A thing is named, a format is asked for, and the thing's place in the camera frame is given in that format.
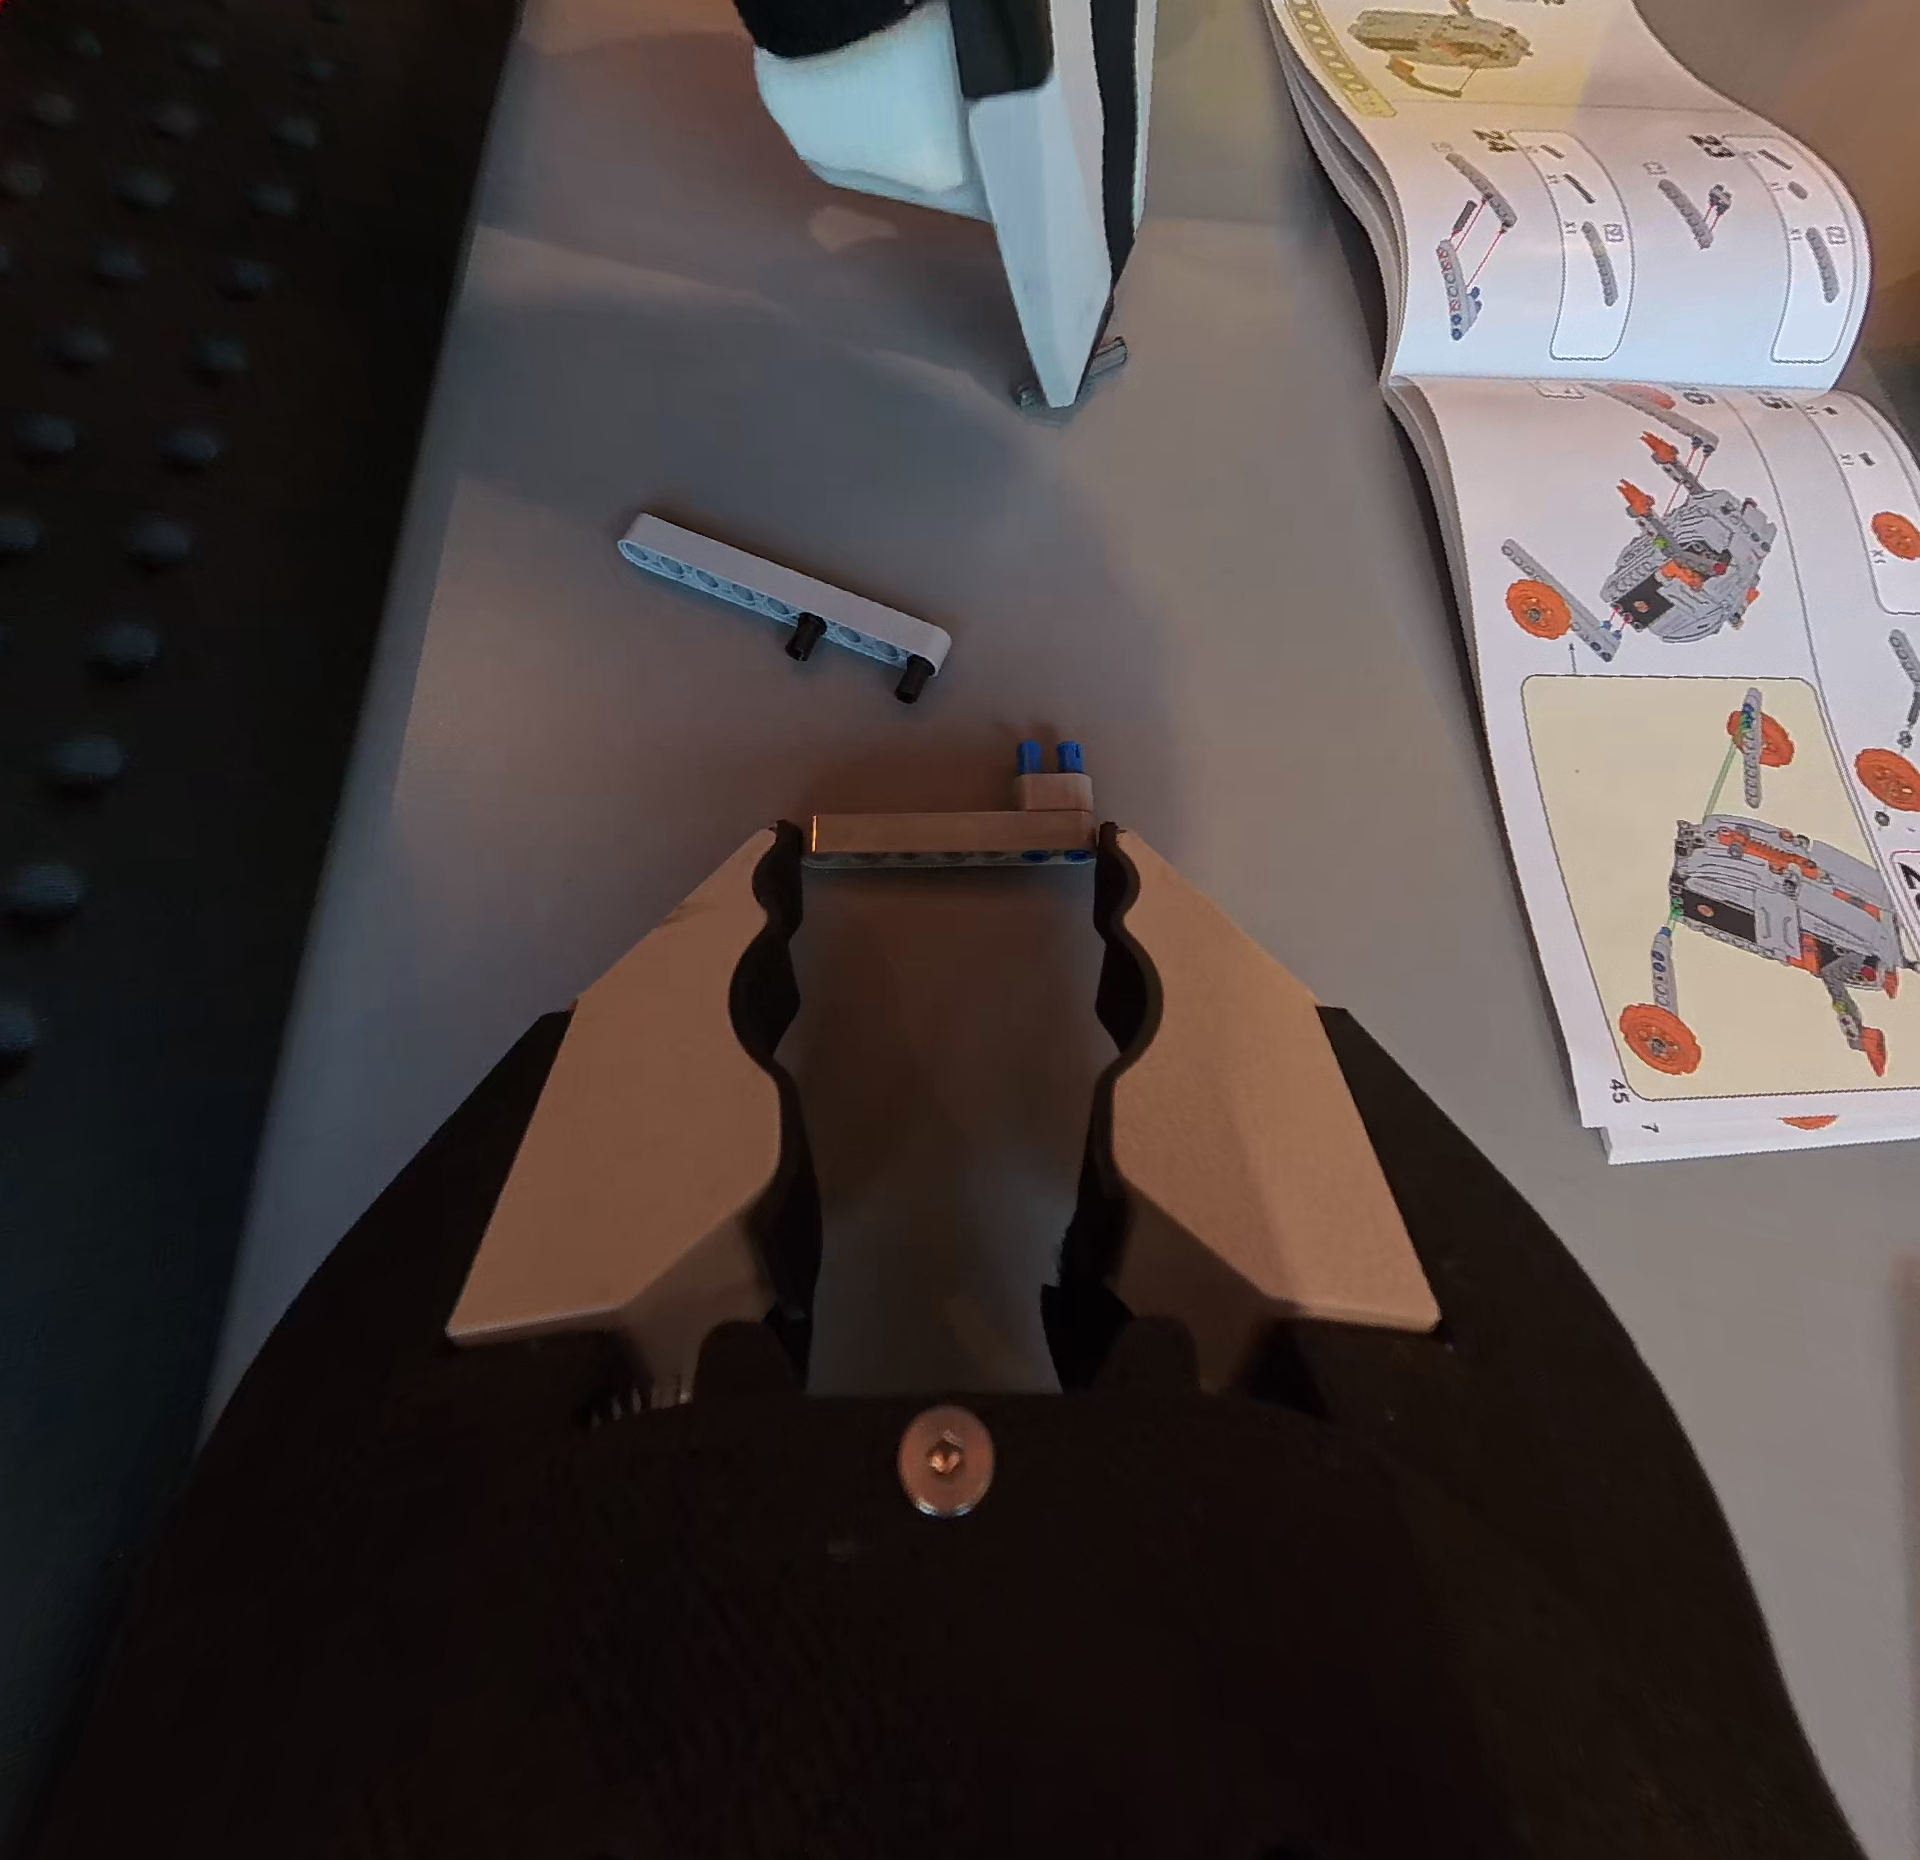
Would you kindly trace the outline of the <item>grey beam with black pins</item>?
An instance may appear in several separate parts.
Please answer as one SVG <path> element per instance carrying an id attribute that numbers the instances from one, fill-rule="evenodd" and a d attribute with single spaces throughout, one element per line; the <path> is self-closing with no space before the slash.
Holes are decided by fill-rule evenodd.
<path id="1" fill-rule="evenodd" d="M 840 645 L 897 670 L 896 694 L 920 701 L 930 680 L 945 670 L 951 637 L 934 622 L 870 602 L 826 580 L 797 573 L 761 554 L 713 542 L 656 514 L 639 514 L 616 538 L 616 552 L 643 573 L 674 580 L 724 604 L 750 612 L 788 631 L 784 656 L 809 661 L 818 649 Z"/>

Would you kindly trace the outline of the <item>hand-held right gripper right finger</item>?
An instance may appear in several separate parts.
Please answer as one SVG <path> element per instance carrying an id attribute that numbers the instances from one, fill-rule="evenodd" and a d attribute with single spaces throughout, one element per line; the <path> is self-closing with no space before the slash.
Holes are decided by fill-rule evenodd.
<path id="1" fill-rule="evenodd" d="M 1431 1333 L 1409 1239 L 1317 999 L 1137 831 L 1096 840 L 1095 1287 L 1187 1329 L 1237 1383 L 1275 1323 Z"/>

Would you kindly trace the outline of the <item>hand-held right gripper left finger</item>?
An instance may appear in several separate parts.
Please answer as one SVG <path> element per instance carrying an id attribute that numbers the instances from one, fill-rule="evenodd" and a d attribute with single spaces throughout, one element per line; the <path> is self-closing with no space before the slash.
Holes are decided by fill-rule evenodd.
<path id="1" fill-rule="evenodd" d="M 778 1065 L 800 993 L 803 836 L 755 831 L 576 999 L 464 1290 L 454 1344 L 563 1330 L 807 1345 L 819 1191 Z"/>

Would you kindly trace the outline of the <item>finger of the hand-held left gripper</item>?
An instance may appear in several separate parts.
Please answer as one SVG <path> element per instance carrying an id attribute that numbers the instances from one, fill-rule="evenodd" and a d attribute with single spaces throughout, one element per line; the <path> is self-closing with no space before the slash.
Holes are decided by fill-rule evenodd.
<path id="1" fill-rule="evenodd" d="M 1158 0 L 1104 0 L 1104 235 L 1109 296 L 1136 253 L 1146 198 L 1146 127 Z"/>
<path id="2" fill-rule="evenodd" d="M 1031 371 L 1069 401 L 1104 338 L 1104 0 L 1048 0 L 1048 75 L 968 99 L 947 0 L 854 48 L 755 48 L 767 114 L 800 162 L 854 193 L 988 223 Z"/>

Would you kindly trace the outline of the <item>grey beam with blue pins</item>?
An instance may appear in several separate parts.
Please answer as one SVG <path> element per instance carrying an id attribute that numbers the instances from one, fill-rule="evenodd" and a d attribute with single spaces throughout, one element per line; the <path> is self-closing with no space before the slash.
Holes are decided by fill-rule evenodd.
<path id="1" fill-rule="evenodd" d="M 1010 805 L 974 815 L 818 815 L 818 871 L 963 871 L 1092 864 L 1095 788 L 1080 742 L 1020 742 Z"/>

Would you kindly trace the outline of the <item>small grey brick piece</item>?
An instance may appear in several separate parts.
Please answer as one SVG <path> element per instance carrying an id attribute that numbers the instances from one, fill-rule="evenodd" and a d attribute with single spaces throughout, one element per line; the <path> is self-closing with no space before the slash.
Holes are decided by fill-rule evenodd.
<path id="1" fill-rule="evenodd" d="M 1043 384 L 1040 384 L 1040 378 L 1038 378 L 1034 371 L 1028 371 L 1028 374 L 1027 374 L 1027 378 L 1012 387 L 1012 405 L 1015 405 L 1020 413 L 1038 413 L 1040 418 L 1062 418 L 1062 414 L 1069 414 L 1069 413 L 1085 410 L 1085 401 L 1089 401 L 1089 395 L 1092 395 L 1092 390 L 1095 390 L 1100 379 L 1105 379 L 1105 378 L 1112 378 L 1117 371 L 1121 371 L 1121 369 L 1126 369 L 1126 362 L 1129 362 L 1129 343 L 1126 343 L 1126 338 L 1120 338 L 1120 334 L 1104 338 L 1104 341 L 1092 350 L 1092 360 L 1089 360 L 1089 366 L 1085 366 L 1085 374 L 1083 374 L 1083 379 L 1080 379 L 1080 387 L 1074 387 L 1074 394 L 1073 394 L 1073 400 L 1069 400 L 1069 401 L 1049 401 L 1049 400 L 1048 400 L 1048 390 L 1043 390 Z"/>

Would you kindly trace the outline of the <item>open instruction booklet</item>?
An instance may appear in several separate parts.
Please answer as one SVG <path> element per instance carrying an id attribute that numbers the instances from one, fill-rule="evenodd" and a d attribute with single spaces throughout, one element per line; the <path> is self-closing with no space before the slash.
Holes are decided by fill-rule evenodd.
<path id="1" fill-rule="evenodd" d="M 1632 0 L 1263 0 L 1386 296 L 1612 1164 L 1917 1139 L 1917 460 L 1867 223 Z"/>

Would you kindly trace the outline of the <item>grey desk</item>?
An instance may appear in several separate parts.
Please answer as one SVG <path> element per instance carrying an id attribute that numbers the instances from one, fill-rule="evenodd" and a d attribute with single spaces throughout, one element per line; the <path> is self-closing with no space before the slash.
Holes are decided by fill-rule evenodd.
<path id="1" fill-rule="evenodd" d="M 1576 1252 L 1832 1793 L 1917 1857 L 1917 1150 L 1612 1170 L 1505 875 L 1380 283 L 1255 0 L 1165 0 L 1131 362 L 1012 405 L 995 237 L 818 185 L 730 0 L 526 0 L 205 1411 L 547 1010 L 741 840 L 1083 742 Z M 897 670 L 628 564 L 656 514 L 947 631 Z"/>

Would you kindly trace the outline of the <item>black studded mat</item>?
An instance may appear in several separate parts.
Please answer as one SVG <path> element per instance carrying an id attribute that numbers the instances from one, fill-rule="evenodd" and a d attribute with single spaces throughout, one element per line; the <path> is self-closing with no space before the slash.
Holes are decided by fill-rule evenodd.
<path id="1" fill-rule="evenodd" d="M 522 0 L 2 0 L 2 1848 L 193 1450 Z"/>

